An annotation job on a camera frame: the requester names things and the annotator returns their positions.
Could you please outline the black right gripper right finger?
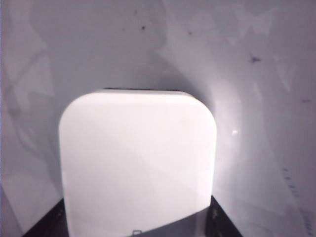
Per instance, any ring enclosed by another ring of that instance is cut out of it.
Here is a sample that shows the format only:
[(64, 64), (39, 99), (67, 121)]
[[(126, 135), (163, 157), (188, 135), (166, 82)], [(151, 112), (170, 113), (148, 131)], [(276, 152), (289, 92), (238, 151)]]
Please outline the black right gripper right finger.
[(205, 221), (206, 237), (242, 237), (240, 231), (228, 217), (214, 196), (211, 196), (210, 206)]

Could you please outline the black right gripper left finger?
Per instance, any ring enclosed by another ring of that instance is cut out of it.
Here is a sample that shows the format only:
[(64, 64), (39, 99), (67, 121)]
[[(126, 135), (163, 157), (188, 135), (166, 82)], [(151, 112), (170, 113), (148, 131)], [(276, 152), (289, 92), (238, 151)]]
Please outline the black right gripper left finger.
[(68, 237), (64, 199), (62, 198), (23, 237)]

